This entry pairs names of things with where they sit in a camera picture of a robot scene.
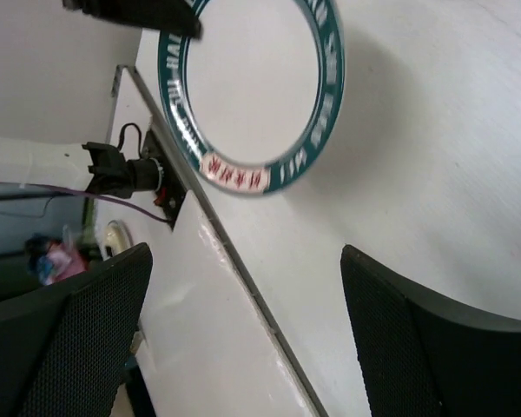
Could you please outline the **green rim white plate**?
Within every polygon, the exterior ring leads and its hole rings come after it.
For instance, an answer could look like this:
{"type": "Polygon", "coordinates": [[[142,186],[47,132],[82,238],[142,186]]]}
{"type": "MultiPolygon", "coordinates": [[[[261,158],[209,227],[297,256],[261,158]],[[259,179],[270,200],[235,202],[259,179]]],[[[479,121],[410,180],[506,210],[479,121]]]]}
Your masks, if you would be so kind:
{"type": "Polygon", "coordinates": [[[333,1],[194,1],[198,40],[161,34],[158,85],[192,168],[235,194],[297,181],[333,133],[345,41],[333,1]]]}

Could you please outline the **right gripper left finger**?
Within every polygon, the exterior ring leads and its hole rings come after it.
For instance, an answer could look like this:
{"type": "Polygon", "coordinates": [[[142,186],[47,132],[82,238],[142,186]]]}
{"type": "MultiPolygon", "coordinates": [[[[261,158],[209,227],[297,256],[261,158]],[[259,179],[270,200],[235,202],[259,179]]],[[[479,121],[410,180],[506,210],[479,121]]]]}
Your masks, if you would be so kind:
{"type": "Polygon", "coordinates": [[[108,416],[152,272],[139,243],[0,302],[0,416],[108,416]]]}

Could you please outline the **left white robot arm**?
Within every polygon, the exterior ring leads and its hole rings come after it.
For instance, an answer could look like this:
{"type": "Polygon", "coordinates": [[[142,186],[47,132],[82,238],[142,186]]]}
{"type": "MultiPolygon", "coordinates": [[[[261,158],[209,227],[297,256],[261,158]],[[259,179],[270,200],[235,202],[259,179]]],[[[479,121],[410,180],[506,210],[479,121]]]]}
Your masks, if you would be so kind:
{"type": "MultiPolygon", "coordinates": [[[[159,30],[178,37],[199,39],[202,26],[186,1],[63,1],[63,8],[88,17],[131,28],[159,30]]],[[[162,187],[164,168],[155,158],[128,160],[122,153],[127,128],[116,146],[98,142],[82,145],[83,161],[76,164],[74,183],[63,188],[73,194],[112,195],[128,199],[138,191],[162,187]]]]}

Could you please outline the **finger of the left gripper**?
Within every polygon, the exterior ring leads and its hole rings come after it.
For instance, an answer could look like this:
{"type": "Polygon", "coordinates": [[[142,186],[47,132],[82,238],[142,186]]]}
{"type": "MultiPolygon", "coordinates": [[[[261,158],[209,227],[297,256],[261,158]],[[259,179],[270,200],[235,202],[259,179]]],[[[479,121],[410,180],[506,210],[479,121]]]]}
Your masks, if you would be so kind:
{"type": "Polygon", "coordinates": [[[200,39],[202,25],[183,0],[63,0],[63,8],[129,27],[200,39]]]}

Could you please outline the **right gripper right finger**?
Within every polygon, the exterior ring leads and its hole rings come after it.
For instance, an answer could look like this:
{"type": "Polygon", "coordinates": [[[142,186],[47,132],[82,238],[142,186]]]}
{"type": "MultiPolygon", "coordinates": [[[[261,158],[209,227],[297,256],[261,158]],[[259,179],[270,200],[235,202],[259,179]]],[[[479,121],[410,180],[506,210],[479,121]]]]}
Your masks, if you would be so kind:
{"type": "Polygon", "coordinates": [[[340,271],[373,416],[521,416],[521,320],[471,307],[346,245],[340,271]]]}

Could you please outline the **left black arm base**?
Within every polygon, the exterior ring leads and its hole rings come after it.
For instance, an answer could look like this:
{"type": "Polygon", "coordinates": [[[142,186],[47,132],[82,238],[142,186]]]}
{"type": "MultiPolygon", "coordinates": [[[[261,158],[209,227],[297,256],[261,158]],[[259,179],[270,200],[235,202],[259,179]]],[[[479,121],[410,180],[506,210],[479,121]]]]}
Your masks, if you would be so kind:
{"type": "Polygon", "coordinates": [[[167,224],[173,229],[187,191],[172,163],[162,152],[160,141],[152,129],[145,135],[140,156],[152,169],[149,176],[153,178],[152,183],[155,185],[153,204],[163,213],[167,224]]]}

